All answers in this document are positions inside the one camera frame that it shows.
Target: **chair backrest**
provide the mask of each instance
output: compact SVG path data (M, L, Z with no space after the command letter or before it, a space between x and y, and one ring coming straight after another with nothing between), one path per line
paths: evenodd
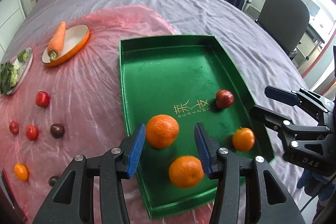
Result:
M295 50L307 30L309 16L301 0L266 0L258 23L289 53Z

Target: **orange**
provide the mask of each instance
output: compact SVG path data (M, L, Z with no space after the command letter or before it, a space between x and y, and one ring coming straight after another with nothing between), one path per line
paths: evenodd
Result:
M252 149L255 143L255 136L251 129L241 128L236 130L232 136L234 148L240 152L246 152Z
M14 166L14 173L19 180L21 180L21 181L27 181L28 180L28 170L23 164L17 163Z
M194 156L178 157L169 166L168 173L170 182L183 189L196 186L204 177L201 161Z
M179 131L179 123L173 117L160 114L148 121L146 139L154 148L166 148L175 141Z

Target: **gray bedsheet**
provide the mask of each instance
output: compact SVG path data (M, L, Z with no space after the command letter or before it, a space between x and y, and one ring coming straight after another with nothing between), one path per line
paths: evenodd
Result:
M38 37L61 20L71 21L104 7L143 5L155 10L181 34L214 34L231 55L258 104L293 118L295 123L316 124L297 107L265 97L264 88L285 90L306 87L303 79L280 46L247 15L223 0L40 0L9 45L4 60L16 54L21 43ZM296 189L302 169L282 160L283 148L277 134L268 131L275 160L272 167L297 202ZM241 211L244 206L242 195Z

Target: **blue gripper pad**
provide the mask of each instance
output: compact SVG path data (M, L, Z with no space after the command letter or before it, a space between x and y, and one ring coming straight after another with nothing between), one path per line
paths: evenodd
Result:
M194 138L203 172L211 178L214 172L218 172L216 151L221 146L214 138L208 136L201 122L195 125Z
M131 138L133 137L133 135L135 136L135 139L128 155L128 167L126 170L126 175L128 179L130 179L132 175L137 171L143 144L146 138L145 125L143 123L140 124L132 134Z

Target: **bed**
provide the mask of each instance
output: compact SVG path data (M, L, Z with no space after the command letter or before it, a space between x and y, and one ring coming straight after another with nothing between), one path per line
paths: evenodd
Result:
M125 31L123 24L127 22L120 19L118 13L128 10L129 7L132 7L132 10L128 11L128 18L142 17L143 20L146 18L153 22L141 23L139 27L142 19L134 20L133 29ZM93 40L89 40L85 48L70 60L66 67L51 69L47 73L40 62L40 56L56 25L62 20L70 25L95 21L97 15L105 18L106 13L115 13L114 19L121 20L120 24L109 22L108 31L106 27L97 29L91 37ZM31 171L29 183L24 185L17 182L11 171L7 172L14 196L26 214L28 223L32 222L50 190L47 184L49 177L55 173L60 175L77 154L87 157L102 155L109 148L118 145L124 136L118 75L118 41L121 36L115 35L115 32L122 31L122 37L134 37L142 34L141 28L147 30L143 35L216 35L235 62L259 105L290 116L295 123L316 125L312 118L297 107L289 107L265 97L264 88L268 85L285 90L298 90L306 85L272 37L247 15L224 0L39 0L15 34L3 58L3 61L6 61L22 48L33 47L35 57L30 74L34 73L37 76L25 79L15 96L0 98L3 110L0 124L0 165L5 170L11 170L16 161L29 158L27 165L41 166ZM89 77L85 76L87 72L90 72ZM53 86L52 81L56 81L57 85ZM82 92L90 97L88 100L78 97L79 91L76 90L77 83L83 81L86 81L87 88ZM66 89L67 92L58 97L59 101L55 102L47 116L44 116L40 109L20 111L20 105L34 103L32 94L36 94L41 88L49 90L52 102L58 89ZM102 100L90 94L93 90L109 93L111 96ZM104 109L97 109L96 105L103 101ZM85 108L98 113L83 111ZM71 115L65 115L64 109ZM36 111L39 111L38 118L34 118L37 115ZM104 122L107 115L113 122ZM66 132L71 132L71 135L69 133L63 140L54 140L41 134L39 141L32 143L25 138L24 132L20 132L19 138L16 139L8 134L8 124L13 119L20 120L20 128L36 122L41 124L41 131L47 132L52 116L53 119L57 116L59 122L71 124L66 128ZM84 141L81 138L82 132L85 131L92 132L92 139ZM268 130L268 134L276 156L271 166L297 202L301 190L296 189L296 183L302 169L282 160L283 149L277 133ZM54 173L50 173L48 168L43 168L47 164L53 165ZM212 203L174 217L150 220L142 203L136 179L123 182L123 185L131 223L209 223ZM239 223L243 223L244 203L244 187L241 187ZM100 216L96 211L95 220L96 223L100 223Z

